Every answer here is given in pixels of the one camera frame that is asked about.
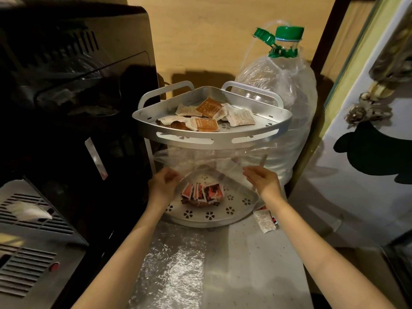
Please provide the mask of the green bottle cap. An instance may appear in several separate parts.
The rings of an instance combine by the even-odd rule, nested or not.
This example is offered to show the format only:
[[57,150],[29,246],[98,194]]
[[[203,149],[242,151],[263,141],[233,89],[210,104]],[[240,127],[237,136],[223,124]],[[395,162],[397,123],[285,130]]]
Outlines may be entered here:
[[295,58],[298,56],[298,44],[304,33],[304,27],[281,25],[275,34],[257,28],[253,37],[271,47],[270,58]]

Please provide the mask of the white door with green print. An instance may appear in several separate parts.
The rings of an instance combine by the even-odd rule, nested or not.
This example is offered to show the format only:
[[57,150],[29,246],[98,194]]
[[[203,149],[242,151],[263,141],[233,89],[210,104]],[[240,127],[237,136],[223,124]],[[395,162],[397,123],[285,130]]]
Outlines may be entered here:
[[[412,228],[412,80],[369,76],[411,3],[377,0],[293,177],[290,204],[334,246],[386,245]],[[364,92],[393,116],[349,127]]]

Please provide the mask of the dark wooden frame post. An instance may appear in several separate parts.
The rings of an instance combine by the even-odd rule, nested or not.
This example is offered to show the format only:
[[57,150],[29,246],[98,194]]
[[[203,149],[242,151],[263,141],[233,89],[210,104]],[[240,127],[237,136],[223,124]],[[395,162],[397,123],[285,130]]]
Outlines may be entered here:
[[311,61],[315,75],[320,75],[352,0],[335,0],[317,49]]

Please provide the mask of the single red sachet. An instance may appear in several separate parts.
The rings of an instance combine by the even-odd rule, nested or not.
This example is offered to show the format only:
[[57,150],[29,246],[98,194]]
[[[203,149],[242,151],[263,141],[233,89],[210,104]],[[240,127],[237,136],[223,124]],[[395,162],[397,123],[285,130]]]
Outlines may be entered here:
[[267,211],[267,212],[269,213],[269,215],[270,215],[270,217],[271,217],[274,225],[275,225],[275,226],[278,226],[278,225],[279,225],[279,223],[277,222],[277,220],[275,219],[275,217],[273,216],[273,214],[270,212],[270,210],[269,210],[266,206],[263,206],[263,207],[257,209],[257,211]]

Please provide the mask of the large clear water bottle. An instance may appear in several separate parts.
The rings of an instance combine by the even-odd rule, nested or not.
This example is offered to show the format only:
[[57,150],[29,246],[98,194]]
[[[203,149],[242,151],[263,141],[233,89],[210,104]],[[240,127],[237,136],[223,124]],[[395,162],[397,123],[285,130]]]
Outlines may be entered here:
[[236,82],[277,93],[292,113],[288,131],[278,138],[239,155],[244,165],[261,165],[276,172],[281,187],[293,173],[308,138],[317,109],[316,78],[298,53],[297,41],[277,41],[271,51],[242,68]]

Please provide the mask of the single white sachet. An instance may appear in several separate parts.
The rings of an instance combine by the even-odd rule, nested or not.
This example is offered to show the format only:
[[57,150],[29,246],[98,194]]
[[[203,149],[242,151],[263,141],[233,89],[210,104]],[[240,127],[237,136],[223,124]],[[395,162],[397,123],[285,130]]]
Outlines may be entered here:
[[277,230],[277,226],[274,225],[269,213],[267,211],[253,211],[253,216],[257,221],[261,231],[265,234],[271,231]]

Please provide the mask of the silver two-tier corner rack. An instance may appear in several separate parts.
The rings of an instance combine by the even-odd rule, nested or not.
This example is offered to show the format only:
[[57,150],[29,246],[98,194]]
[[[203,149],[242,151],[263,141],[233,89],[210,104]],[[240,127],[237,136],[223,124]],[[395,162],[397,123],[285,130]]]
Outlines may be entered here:
[[[229,103],[238,109],[249,109],[256,124],[229,128],[229,124],[219,121],[218,131],[198,132],[171,129],[156,123],[161,117],[174,115],[179,104],[200,105],[208,97],[220,103]],[[132,118],[138,134],[145,139],[151,168],[155,171],[158,162],[154,161],[154,154],[170,146],[196,150],[257,148],[286,133],[292,113],[283,108],[282,98],[274,92],[237,82],[226,82],[222,88],[194,88],[191,82],[185,81],[144,94]],[[199,208],[180,202],[186,183],[212,182],[218,182],[224,188],[224,200],[219,205]],[[209,166],[184,176],[176,193],[165,210],[163,219],[193,228],[222,227],[238,222],[260,204],[253,187],[244,187]]]

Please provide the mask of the person's left forearm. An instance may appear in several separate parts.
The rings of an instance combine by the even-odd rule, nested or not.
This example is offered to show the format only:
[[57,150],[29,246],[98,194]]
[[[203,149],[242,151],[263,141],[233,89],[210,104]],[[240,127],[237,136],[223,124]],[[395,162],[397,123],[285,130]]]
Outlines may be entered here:
[[156,226],[171,201],[149,201],[135,227],[70,309],[125,309]]

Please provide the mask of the pile of red sachets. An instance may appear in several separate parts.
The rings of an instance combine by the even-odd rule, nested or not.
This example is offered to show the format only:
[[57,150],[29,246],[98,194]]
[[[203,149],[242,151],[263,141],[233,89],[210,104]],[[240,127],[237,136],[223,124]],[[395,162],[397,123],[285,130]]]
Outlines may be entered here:
[[218,182],[186,183],[181,192],[182,204],[195,207],[217,206],[224,200],[224,188]]

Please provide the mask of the small metallic decorative magnet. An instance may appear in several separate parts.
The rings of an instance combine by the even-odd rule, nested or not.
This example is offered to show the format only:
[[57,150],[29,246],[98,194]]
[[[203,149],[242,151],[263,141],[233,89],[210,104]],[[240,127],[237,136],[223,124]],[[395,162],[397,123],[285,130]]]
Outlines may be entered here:
[[369,92],[361,93],[358,102],[350,107],[344,117],[349,127],[357,126],[359,123],[367,121],[383,121],[393,116],[391,107],[372,100],[370,96]]

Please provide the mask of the crinkled aluminium foil sheet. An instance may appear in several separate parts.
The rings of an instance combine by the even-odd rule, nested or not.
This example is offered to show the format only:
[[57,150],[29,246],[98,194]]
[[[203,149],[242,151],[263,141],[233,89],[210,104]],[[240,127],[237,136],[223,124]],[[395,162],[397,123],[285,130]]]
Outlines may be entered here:
[[202,232],[159,222],[127,309],[200,309],[205,255]]

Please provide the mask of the pile of orange white sachets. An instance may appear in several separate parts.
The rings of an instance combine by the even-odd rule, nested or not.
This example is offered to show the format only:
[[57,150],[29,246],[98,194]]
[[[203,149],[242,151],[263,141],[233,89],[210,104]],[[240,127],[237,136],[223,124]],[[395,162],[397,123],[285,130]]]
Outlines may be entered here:
[[171,129],[198,132],[216,132],[219,121],[229,124],[229,128],[255,125],[253,113],[249,109],[238,109],[229,103],[220,103],[208,97],[200,105],[179,104],[174,115],[167,115],[156,123]]

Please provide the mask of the silver vented appliance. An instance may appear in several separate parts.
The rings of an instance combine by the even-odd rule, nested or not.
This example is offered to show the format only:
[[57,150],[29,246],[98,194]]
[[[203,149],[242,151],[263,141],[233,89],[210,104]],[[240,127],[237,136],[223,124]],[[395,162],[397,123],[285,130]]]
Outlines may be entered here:
[[[18,220],[14,204],[30,204],[51,219]],[[89,244],[30,184],[0,187],[0,309],[60,309]]]

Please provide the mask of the white crumpled tissue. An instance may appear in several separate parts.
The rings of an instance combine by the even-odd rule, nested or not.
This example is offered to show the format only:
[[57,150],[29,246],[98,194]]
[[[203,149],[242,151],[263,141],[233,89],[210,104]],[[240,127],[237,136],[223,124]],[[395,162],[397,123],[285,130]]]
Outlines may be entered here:
[[18,221],[34,221],[38,219],[53,219],[52,215],[49,214],[43,208],[23,201],[18,201],[13,204],[6,206],[6,209],[13,214]]

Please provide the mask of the person's right forearm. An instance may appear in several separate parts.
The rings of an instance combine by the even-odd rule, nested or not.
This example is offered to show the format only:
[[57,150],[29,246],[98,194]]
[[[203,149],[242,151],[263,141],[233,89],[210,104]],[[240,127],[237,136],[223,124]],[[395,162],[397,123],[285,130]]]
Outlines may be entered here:
[[273,192],[260,192],[332,309],[396,309],[353,264]]

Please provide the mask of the large metallic decorative magnet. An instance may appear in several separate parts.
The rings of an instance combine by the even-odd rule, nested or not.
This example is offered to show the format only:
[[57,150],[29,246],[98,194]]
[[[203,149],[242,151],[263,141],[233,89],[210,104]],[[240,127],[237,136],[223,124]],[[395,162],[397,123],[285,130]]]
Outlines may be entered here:
[[369,71],[376,82],[412,80],[412,3]]

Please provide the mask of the clear plastic bag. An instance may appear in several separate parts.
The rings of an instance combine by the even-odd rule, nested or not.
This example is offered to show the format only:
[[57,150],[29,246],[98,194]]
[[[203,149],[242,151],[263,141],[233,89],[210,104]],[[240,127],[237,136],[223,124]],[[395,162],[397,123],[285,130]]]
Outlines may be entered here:
[[170,146],[154,154],[154,161],[163,168],[171,168],[184,176],[190,172],[207,166],[238,181],[244,187],[253,187],[243,175],[244,166],[264,167],[268,153],[263,148],[196,150]]

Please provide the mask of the large black appliance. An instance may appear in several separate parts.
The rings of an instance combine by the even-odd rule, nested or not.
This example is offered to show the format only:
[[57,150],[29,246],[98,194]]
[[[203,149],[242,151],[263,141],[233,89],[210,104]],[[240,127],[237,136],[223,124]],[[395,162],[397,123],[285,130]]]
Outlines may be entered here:
[[158,87],[144,8],[0,0],[0,184],[27,181],[89,245],[100,244],[130,223],[115,203],[146,202],[152,172],[132,113]]

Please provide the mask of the silver label strip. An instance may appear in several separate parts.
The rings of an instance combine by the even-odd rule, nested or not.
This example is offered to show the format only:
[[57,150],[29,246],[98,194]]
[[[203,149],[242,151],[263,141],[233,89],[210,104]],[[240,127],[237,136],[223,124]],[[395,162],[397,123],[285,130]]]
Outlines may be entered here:
[[85,140],[85,146],[87,151],[89,152],[102,180],[106,180],[108,177],[108,173],[106,171],[106,168],[100,158],[100,155],[97,152],[97,149],[91,139],[91,137],[89,137],[88,139]]

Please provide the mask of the person's right hand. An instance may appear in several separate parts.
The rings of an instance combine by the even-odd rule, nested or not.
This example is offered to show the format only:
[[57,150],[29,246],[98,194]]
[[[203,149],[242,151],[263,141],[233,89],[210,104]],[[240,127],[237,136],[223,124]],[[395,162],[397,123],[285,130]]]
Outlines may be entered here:
[[264,167],[262,168],[262,178],[247,178],[253,187],[256,188],[259,196],[266,204],[279,203],[283,200],[281,185],[278,176]]

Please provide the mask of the person's left hand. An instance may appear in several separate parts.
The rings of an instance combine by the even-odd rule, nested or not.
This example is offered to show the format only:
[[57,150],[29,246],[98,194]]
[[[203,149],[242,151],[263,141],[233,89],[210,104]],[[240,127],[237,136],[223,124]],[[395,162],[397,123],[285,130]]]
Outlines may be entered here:
[[173,200],[176,187],[169,187],[167,185],[167,169],[162,168],[156,173],[148,182],[149,195],[147,208],[164,210]]

